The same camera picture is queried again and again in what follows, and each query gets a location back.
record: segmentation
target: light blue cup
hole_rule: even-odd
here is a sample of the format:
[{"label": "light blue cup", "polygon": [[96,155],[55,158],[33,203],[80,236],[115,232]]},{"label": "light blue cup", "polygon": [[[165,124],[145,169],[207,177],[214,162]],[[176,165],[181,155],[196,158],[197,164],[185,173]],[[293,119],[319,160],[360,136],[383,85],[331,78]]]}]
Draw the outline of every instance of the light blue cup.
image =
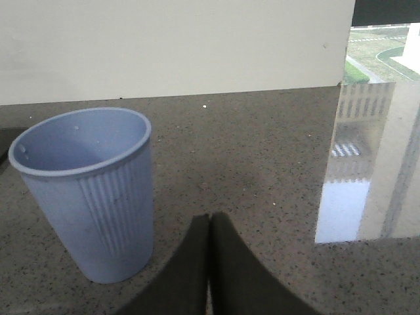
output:
[{"label": "light blue cup", "polygon": [[78,110],[22,133],[9,150],[84,275],[130,278],[153,251],[151,125],[123,108]]}]

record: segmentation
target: white wall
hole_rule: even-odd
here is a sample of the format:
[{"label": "white wall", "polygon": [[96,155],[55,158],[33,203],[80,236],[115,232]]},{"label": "white wall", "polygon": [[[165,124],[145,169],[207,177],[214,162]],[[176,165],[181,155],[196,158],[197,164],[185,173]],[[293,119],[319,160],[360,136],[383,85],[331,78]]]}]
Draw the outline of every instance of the white wall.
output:
[{"label": "white wall", "polygon": [[354,0],[14,0],[0,104],[336,85]]}]

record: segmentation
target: speckled countertop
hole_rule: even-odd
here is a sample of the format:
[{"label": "speckled countertop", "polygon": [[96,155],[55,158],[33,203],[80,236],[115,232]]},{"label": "speckled countertop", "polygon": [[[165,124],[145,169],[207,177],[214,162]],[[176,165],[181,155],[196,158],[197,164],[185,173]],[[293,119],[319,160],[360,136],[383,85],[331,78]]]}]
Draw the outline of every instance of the speckled countertop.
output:
[{"label": "speckled countertop", "polygon": [[0,128],[96,106],[148,116],[156,232],[142,272],[90,282],[17,171],[2,168],[0,314],[113,314],[164,266],[192,216],[214,211],[320,312],[418,314],[419,101],[418,83],[398,83],[0,106]]}]

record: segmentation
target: granite countertop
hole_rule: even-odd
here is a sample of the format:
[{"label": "granite countertop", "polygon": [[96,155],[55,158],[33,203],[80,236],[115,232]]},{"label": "granite countertop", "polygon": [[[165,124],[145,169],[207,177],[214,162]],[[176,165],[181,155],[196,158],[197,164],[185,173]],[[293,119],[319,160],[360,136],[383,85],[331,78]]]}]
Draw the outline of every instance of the granite countertop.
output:
[{"label": "granite countertop", "polygon": [[192,216],[215,211],[320,312],[418,314],[419,103],[420,84],[381,83],[0,106],[0,129],[97,106],[148,116],[156,233],[143,271],[90,282],[2,166],[0,314],[113,314],[163,268]]}]

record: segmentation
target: cup rim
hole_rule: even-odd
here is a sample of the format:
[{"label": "cup rim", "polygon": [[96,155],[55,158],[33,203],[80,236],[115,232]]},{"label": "cup rim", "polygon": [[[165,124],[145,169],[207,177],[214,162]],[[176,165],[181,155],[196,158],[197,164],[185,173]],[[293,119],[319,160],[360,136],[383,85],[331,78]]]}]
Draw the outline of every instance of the cup rim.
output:
[{"label": "cup rim", "polygon": [[[22,165],[21,163],[19,163],[16,158],[14,157],[13,152],[16,150],[16,146],[18,145],[18,143],[20,142],[20,140],[22,138],[24,138],[28,133],[31,133],[33,130],[40,128],[41,126],[63,118],[65,116],[70,116],[70,115],[74,115],[80,112],[93,112],[93,111],[120,111],[120,112],[127,112],[133,115],[138,116],[139,118],[141,118],[143,120],[143,122],[145,122],[146,124],[146,131],[143,135],[142,138],[139,139],[139,141],[137,141],[132,147],[130,147],[129,149],[127,149],[126,151],[110,158],[107,159],[106,161],[102,161],[99,163],[95,163],[92,165],[88,165],[88,166],[84,166],[84,167],[78,167],[75,169],[63,169],[63,170],[57,170],[57,171],[49,171],[49,170],[42,170],[42,169],[32,169],[30,167],[26,167],[24,165]],[[107,167],[111,164],[117,163],[123,159],[125,159],[127,156],[131,155],[132,153],[136,152],[137,150],[139,150],[150,138],[150,135],[152,133],[152,125],[149,121],[149,119],[143,115],[142,113],[136,112],[134,110],[129,110],[127,108],[119,108],[119,107],[97,107],[97,108],[86,108],[83,110],[75,110],[72,112],[67,112],[64,114],[60,114],[60,115],[56,115],[53,117],[50,117],[46,120],[41,121],[40,123],[37,123],[36,125],[30,127],[29,129],[27,129],[26,131],[24,131],[23,133],[21,133],[16,139],[13,140],[10,148],[9,148],[9,161],[10,164],[17,169],[18,171],[20,171],[21,173],[27,174],[27,175],[33,175],[36,177],[66,177],[66,176],[74,176],[74,175],[82,175],[85,173],[90,173],[92,171],[96,171],[98,169]]]}]

